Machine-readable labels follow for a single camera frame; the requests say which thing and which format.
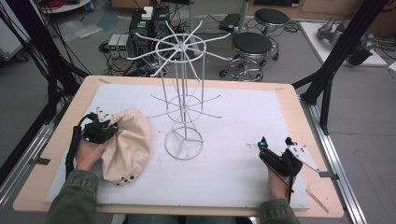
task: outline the person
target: person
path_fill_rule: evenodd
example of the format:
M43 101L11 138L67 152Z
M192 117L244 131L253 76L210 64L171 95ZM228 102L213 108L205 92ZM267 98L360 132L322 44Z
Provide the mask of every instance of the person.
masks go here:
M64 185L52 202L47 214L46 224L90 224L96 221L96 194L99 178L90 172L93 165L101 159L106 148L106 143L94 144L81 139L76 154L77 167L67 177ZM300 223L291 210L287 201L287 186L279 179L275 172L268 167L268 187L271 200L260 206L260 223ZM173 216L136 216L130 219L130 224L143 221L158 223L147 218L165 218L169 223L177 223ZM205 217L196 217L193 223L234 223L231 217L210 217L210 222Z

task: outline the forearm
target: forearm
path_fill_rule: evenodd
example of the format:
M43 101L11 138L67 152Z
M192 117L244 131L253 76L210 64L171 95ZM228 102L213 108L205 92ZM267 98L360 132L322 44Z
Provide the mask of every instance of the forearm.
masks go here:
M87 171L70 173L52 202L45 223L95 223L98 177Z
M300 223L286 199L272 200L260 206L260 223Z

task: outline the round stool seat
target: round stool seat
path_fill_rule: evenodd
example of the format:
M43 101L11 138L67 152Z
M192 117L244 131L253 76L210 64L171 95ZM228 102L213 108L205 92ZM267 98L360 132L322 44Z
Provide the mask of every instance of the round stool seat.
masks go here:
M272 47L268 37L256 33L241 33L233 38L233 49L240 54L263 55Z
M281 11L271 8L262 8L254 13L254 20L258 23L282 25L289 21L289 17Z

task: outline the drawstring bag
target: drawstring bag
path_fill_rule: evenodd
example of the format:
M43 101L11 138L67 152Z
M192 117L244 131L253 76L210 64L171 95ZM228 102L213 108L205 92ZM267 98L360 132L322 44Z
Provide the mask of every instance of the drawstring bag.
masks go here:
M119 130L108 140L102 155L103 178L117 186L134 182L149 158L151 129L146 116L127 109L110 120Z

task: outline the concrete floor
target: concrete floor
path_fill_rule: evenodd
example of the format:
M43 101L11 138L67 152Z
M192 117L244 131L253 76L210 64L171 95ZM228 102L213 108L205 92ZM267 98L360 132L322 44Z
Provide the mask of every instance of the concrete floor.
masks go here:
M93 13L83 10L58 16L59 22L81 20L84 24L96 24L106 11L98 8ZM205 15L196 10L196 15ZM106 59L98 46L112 34L128 31L130 13L122 13L115 26L88 39L67 42L70 49L93 74L106 69ZM217 24L209 17L202 33L220 33ZM280 43L278 61L269 59L264 67L263 82L293 83L316 72L320 61L311 49L304 34L284 32L276 40ZM64 53L59 39L55 43ZM231 38L212 42L208 51L224 57L233 57ZM206 78L220 78L219 71L225 62L207 57ZM394 60L385 59L388 64ZM352 188L358 198L368 223L396 223L396 79L385 67L342 66L333 81L332 101L329 114L329 132ZM303 93L306 87L297 90ZM18 144L33 123L47 99L47 83L31 61L11 61L0 68L0 92L3 95L1 111L0 164ZM0 211L0 223L43 223L45 214L21 213L12 209L19 187ZM111 215L99 215L97 223L109 223ZM349 223L347 215L341 218L301 218L303 223Z

